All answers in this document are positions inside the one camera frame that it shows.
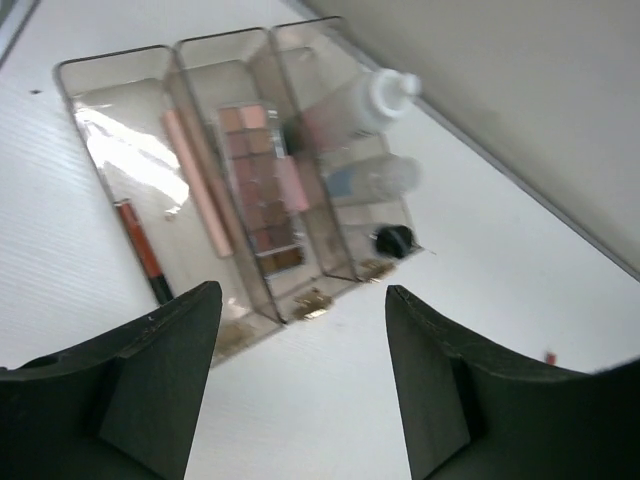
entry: white table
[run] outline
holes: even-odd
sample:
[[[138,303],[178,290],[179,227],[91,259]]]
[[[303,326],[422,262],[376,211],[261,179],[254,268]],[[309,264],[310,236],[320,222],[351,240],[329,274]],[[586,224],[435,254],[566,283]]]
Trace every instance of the white table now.
[[[276,0],[43,2],[0,70],[0,364],[154,305],[53,66],[299,18]],[[640,352],[640,285],[419,110],[389,141],[424,162],[408,203],[428,251],[212,371],[188,478],[410,478],[384,327],[389,283],[526,355],[550,348],[569,368]]]

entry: dark round cap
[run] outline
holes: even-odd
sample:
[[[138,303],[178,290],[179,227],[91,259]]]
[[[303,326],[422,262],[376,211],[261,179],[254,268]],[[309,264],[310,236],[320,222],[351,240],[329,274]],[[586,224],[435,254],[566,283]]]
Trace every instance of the dark round cap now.
[[[404,258],[413,247],[413,231],[405,225],[380,227],[374,243],[376,252],[393,258]]]

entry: small bottle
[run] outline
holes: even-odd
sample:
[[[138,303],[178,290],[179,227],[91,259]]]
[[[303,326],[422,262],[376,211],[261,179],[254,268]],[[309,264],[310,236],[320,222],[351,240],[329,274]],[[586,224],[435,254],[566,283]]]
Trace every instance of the small bottle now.
[[[326,153],[384,131],[409,111],[420,89],[420,79],[411,73],[386,68],[362,73],[303,111],[302,120],[316,151]],[[299,146],[295,138],[287,141],[289,153]]]
[[[413,231],[406,225],[343,225],[342,232],[357,259],[401,259],[409,255],[415,245]]]
[[[397,200],[418,186],[420,176],[416,159],[386,154],[334,170],[325,183],[334,206],[345,207]]]

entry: small red object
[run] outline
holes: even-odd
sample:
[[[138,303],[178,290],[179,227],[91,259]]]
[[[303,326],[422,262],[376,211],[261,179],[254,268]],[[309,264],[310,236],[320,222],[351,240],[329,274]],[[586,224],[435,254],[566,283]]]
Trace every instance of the small red object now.
[[[544,362],[548,363],[549,365],[555,365],[557,360],[558,360],[558,356],[553,352],[547,351],[544,354]]]

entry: gray wall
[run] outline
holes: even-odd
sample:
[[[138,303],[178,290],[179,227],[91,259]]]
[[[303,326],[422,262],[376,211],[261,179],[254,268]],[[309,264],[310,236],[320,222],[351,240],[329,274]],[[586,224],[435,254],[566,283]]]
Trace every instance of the gray wall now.
[[[306,3],[640,269],[640,2]]]

